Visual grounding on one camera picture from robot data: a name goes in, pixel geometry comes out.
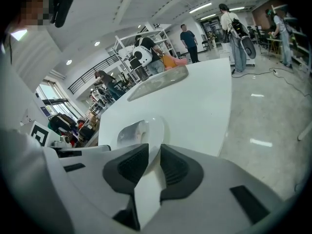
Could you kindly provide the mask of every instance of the black and white sign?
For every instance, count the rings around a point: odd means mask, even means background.
[[[37,141],[39,141],[41,146],[45,145],[48,135],[49,135],[48,131],[42,129],[37,125],[34,125],[34,128],[31,132],[31,136],[33,136]]]

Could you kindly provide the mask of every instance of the dark t-shirt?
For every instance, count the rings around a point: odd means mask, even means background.
[[[111,77],[110,75],[108,75],[107,73],[105,73],[105,72],[102,71],[102,70],[99,70],[98,73],[99,73],[100,76],[104,76],[103,79],[102,79],[102,81],[103,81],[103,83],[104,83],[104,85],[105,85],[106,87],[107,87],[107,84],[108,84],[108,83],[110,83],[111,81],[114,80],[113,77]]]
[[[192,48],[192,47],[196,46],[194,37],[195,37],[195,35],[190,30],[188,30],[186,32],[182,32],[180,34],[180,39],[185,41],[187,48]]]
[[[138,47],[139,42],[140,42],[140,39],[137,40],[137,41],[135,42],[135,47]],[[148,38],[148,37],[145,37],[145,38],[143,38],[143,40],[142,40],[141,46],[147,48],[148,50],[150,50],[150,51],[152,52],[153,58],[152,58],[152,61],[151,61],[151,62],[160,60],[159,56],[158,56],[158,55],[155,53],[155,51],[152,49],[155,45],[156,45],[156,44],[152,41],[152,39],[150,39],[150,38]]]

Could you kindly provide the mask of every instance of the black pants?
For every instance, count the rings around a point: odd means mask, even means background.
[[[190,53],[192,63],[199,62],[198,55],[197,55],[197,46],[192,47],[192,48],[188,48],[187,50]]]

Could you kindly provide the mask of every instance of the railing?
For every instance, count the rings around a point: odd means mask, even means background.
[[[116,55],[108,57],[104,61],[101,61],[93,68],[89,69],[82,76],[80,76],[72,85],[69,86],[68,89],[70,90],[70,92],[74,94],[75,92],[78,91],[79,88],[81,88],[85,83],[87,83],[87,81],[89,81],[92,77],[94,77],[95,71],[103,70],[104,68],[107,68],[108,66],[112,65],[117,61],[119,61],[119,59]]]

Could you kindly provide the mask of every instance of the white backpack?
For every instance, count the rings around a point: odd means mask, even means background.
[[[138,59],[138,61],[142,64],[142,67],[145,67],[152,61],[153,55],[150,50],[141,46],[143,38],[139,40],[138,47],[135,47],[132,54]]]

